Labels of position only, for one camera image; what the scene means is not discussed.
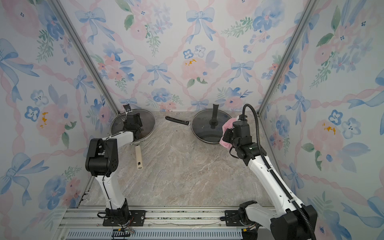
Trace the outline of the pink cloth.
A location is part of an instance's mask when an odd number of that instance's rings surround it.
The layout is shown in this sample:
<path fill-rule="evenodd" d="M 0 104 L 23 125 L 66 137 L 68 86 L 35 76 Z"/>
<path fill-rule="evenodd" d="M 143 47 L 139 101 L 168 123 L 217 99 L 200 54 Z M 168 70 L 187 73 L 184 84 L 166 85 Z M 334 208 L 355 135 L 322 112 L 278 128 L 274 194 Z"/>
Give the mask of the pink cloth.
<path fill-rule="evenodd" d="M 233 140 L 232 140 L 232 137 L 233 137 L 233 123 L 234 122 L 239 122 L 237 123 L 237 127 L 235 127 L 235 147 L 236 148 L 239 148 L 240 146 L 245 146 L 249 140 L 249 135 L 250 135 L 250 131 L 249 131 L 249 125 L 248 125 L 248 122 L 246 120 L 246 116 L 245 115 L 239 115 L 237 116 L 236 118 L 231 118 L 229 119 L 222 127 L 223 129 L 223 136 L 220 140 L 220 145 L 222 145 L 224 148 L 226 149 L 230 149 L 231 147 L 233 147 Z"/>

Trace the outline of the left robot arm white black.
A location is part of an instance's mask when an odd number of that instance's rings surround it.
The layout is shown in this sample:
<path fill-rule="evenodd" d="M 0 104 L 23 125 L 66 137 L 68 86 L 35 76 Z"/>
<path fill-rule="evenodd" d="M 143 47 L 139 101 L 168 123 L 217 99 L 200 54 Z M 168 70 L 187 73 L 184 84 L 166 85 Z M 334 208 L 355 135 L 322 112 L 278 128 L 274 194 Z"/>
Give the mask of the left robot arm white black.
<path fill-rule="evenodd" d="M 136 141 L 142 126 L 139 113 L 126 115 L 122 130 L 90 140 L 86 157 L 86 170 L 98 181 L 107 202 L 105 219 L 121 226 L 130 222 L 131 214 L 115 176 L 119 165 L 118 149 Z"/>

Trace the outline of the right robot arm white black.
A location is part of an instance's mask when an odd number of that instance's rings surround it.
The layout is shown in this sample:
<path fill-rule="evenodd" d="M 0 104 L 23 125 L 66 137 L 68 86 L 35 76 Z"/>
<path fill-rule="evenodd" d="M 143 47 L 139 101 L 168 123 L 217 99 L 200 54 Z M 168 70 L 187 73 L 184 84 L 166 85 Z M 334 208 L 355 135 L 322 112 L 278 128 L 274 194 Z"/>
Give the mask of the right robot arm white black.
<path fill-rule="evenodd" d="M 231 144 L 236 158 L 258 177 L 272 200 L 274 210 L 262 207 L 256 201 L 240 204 L 240 222 L 250 229 L 264 227 L 276 240 L 314 240 L 318 214 L 313 206 L 306 206 L 288 188 L 258 142 L 253 142 L 246 120 L 237 120 L 223 135 Z"/>

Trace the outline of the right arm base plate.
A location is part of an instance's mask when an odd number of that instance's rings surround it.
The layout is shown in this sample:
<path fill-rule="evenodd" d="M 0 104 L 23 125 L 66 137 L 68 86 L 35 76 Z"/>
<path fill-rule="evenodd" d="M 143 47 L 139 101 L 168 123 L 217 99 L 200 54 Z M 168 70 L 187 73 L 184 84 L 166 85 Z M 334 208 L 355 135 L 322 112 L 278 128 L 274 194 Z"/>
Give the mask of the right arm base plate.
<path fill-rule="evenodd" d="M 246 218 L 245 211 L 241 209 L 225 210 L 225 215 L 221 217 L 220 220 L 225 222 L 227 227 L 245 227 L 250 223 L 250 221 Z"/>

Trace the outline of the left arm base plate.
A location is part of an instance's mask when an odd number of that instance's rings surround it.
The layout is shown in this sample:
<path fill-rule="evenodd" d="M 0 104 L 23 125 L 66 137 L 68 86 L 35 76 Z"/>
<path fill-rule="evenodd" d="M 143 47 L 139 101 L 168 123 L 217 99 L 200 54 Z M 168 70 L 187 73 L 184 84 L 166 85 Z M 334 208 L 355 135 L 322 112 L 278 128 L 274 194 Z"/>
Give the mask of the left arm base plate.
<path fill-rule="evenodd" d="M 130 210 L 128 217 L 107 217 L 103 227 L 143 227 L 146 213 L 145 210 Z"/>

